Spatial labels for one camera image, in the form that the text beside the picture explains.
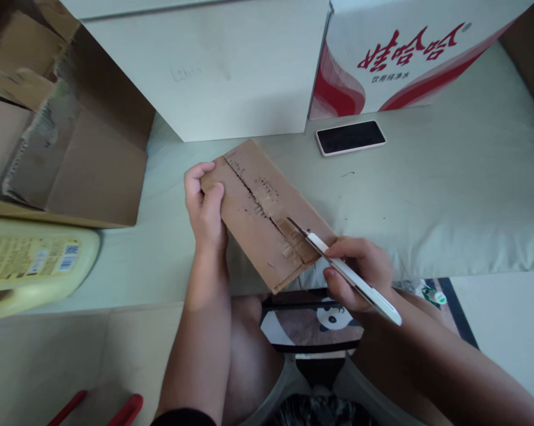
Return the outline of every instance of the red and white packaging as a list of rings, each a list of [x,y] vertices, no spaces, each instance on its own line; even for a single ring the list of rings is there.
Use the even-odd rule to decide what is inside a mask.
[[[310,119],[431,104],[534,0],[332,0]]]

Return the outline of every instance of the forearm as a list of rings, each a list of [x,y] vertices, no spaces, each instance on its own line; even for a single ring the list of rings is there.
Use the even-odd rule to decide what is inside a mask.
[[[157,414],[189,407],[221,423],[230,340],[231,297],[225,254],[198,247]]]
[[[401,327],[375,313],[360,320],[396,342],[414,386],[454,424],[534,425],[534,399],[511,376],[397,293],[390,302]]]

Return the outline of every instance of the smartphone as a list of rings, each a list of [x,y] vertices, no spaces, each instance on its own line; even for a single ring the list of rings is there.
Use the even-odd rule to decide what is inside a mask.
[[[385,145],[376,121],[365,121],[318,130],[316,141],[324,157]]]

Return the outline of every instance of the black phone screen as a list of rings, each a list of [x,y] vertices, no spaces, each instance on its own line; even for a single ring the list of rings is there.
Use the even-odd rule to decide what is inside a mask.
[[[385,142],[375,121],[318,131],[318,140],[326,154]]]

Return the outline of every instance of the yellow plastic jug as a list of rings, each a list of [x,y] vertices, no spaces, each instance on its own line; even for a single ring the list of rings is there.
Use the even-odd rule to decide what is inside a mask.
[[[0,219],[0,318],[70,295],[98,252],[94,231]]]

